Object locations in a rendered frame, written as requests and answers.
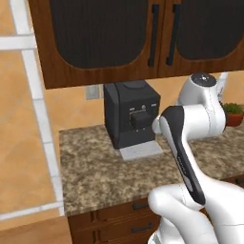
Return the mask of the brown drawer front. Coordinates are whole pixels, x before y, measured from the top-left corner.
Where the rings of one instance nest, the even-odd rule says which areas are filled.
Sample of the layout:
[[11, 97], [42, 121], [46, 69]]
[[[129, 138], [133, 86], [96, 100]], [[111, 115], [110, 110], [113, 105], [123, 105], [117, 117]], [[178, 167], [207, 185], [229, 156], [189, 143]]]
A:
[[[146, 244], [150, 235], [157, 229], [160, 217], [155, 214], [138, 215], [119, 219], [97, 231], [100, 244]], [[132, 228], [146, 226], [152, 222], [152, 228], [132, 233]]]
[[235, 179], [238, 178], [238, 177], [244, 178], [244, 173], [243, 174], [240, 174], [240, 175], [236, 175], [236, 176], [231, 176], [231, 177], [224, 178], [224, 181], [225, 182], [228, 182], [228, 183], [235, 184], [236, 186], [238, 186], [238, 187], [240, 187], [240, 188], [242, 188], [244, 190], [244, 184], [237, 185], [235, 183]]
[[132, 202], [128, 202], [128, 203], [123, 203], [123, 204], [119, 204], [116, 206], [111, 206], [108, 208], [104, 208], [104, 209], [100, 209], [97, 211], [94, 211], [92, 216], [92, 221], [111, 221], [112, 219], [116, 219], [118, 217], [124, 217], [127, 216], [129, 214], [137, 214], [137, 213], [141, 213], [144, 212], [146, 210], [149, 209], [145, 208], [142, 210], [137, 210], [134, 211], [132, 209], [132, 204], [143, 204], [143, 203], [148, 203], [148, 199], [147, 198], [141, 198], [141, 199], [135, 199]]

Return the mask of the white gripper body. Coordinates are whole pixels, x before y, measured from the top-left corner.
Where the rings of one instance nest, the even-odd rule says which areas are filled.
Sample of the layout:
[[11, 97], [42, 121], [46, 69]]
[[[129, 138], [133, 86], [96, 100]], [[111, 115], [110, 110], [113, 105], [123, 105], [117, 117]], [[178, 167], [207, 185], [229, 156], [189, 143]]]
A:
[[228, 73], [227, 72], [222, 72], [219, 75], [219, 78], [217, 80], [217, 95], [218, 95], [218, 99], [222, 100], [222, 96], [223, 96], [223, 92], [228, 80]]

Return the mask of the green plant in terracotta pot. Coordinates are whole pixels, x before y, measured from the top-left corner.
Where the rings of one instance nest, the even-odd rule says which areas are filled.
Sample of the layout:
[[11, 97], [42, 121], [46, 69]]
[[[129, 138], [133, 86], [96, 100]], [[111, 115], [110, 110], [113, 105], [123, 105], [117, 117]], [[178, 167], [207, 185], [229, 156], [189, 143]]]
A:
[[223, 107], [226, 113], [226, 125], [238, 127], [244, 118], [244, 111], [241, 106], [236, 103], [225, 103]]

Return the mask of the grey wall socket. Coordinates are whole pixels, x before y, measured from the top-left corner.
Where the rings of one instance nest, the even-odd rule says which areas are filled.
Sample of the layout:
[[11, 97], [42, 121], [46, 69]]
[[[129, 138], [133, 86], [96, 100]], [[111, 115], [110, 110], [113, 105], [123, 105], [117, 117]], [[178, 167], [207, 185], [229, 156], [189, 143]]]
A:
[[102, 85], [89, 85], [85, 89], [86, 99], [100, 99], [103, 97], [103, 86]]

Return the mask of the brown wall cupboard door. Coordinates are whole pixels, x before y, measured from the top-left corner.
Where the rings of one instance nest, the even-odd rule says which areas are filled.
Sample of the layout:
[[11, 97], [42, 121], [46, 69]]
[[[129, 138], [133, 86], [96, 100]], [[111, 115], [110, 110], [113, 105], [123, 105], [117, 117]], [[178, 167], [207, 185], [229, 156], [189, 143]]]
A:
[[[173, 56], [168, 66], [173, 5], [181, 12]], [[158, 75], [244, 71], [244, 0], [166, 0]]]
[[[28, 0], [45, 88], [155, 78], [164, 0]], [[154, 66], [153, 4], [159, 4]]]

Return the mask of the black coffee machine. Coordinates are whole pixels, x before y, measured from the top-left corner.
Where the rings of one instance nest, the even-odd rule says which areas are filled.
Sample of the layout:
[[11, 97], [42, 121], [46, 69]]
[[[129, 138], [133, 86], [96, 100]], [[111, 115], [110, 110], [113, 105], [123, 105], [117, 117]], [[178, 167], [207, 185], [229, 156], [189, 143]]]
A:
[[145, 80], [105, 84], [105, 127], [124, 160], [163, 153], [152, 125], [158, 116], [160, 94]]

